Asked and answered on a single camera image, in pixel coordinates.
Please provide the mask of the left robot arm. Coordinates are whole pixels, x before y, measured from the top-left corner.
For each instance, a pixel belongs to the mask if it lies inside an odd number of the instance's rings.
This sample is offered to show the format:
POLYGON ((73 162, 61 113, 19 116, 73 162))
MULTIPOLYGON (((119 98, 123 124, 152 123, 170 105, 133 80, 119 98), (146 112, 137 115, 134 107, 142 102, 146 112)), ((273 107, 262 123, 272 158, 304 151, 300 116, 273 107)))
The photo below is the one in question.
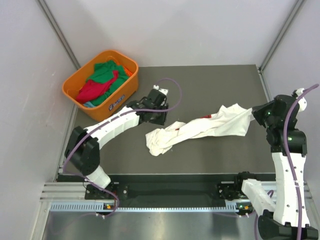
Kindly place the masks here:
POLYGON ((64 152, 66 159, 88 179, 97 185, 96 192, 109 198, 114 191, 110 177, 100 164, 100 150, 113 138, 142 123, 163 125, 169 104, 169 90, 157 85, 141 100, 133 100, 115 115, 86 128, 74 128, 64 152))

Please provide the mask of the white t-shirt red print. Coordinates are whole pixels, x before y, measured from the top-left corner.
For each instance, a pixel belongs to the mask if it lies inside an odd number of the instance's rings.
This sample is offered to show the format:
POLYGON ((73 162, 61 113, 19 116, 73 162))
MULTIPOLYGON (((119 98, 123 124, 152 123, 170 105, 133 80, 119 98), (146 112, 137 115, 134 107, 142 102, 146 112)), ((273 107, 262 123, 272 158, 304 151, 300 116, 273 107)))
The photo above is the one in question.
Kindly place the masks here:
POLYGON ((146 147, 153 156, 169 151, 174 145, 189 139, 204 137, 246 136, 253 109, 233 104, 222 105, 217 113, 189 121, 176 121, 166 128, 157 128, 145 135, 146 147))

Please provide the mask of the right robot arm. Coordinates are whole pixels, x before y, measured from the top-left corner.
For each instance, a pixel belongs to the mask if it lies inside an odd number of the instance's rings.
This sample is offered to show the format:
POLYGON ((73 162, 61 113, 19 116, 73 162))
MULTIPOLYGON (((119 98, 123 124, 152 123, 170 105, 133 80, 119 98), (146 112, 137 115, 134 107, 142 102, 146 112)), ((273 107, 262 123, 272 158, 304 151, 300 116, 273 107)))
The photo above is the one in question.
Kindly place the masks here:
POLYGON ((317 240, 319 231, 310 225, 304 197, 304 166, 307 137, 296 128, 297 114, 305 110, 302 95, 277 95, 252 109, 255 120, 266 129, 275 167, 276 200, 272 201, 256 175, 241 172, 233 192, 247 197, 256 212, 255 233, 263 240, 317 240))

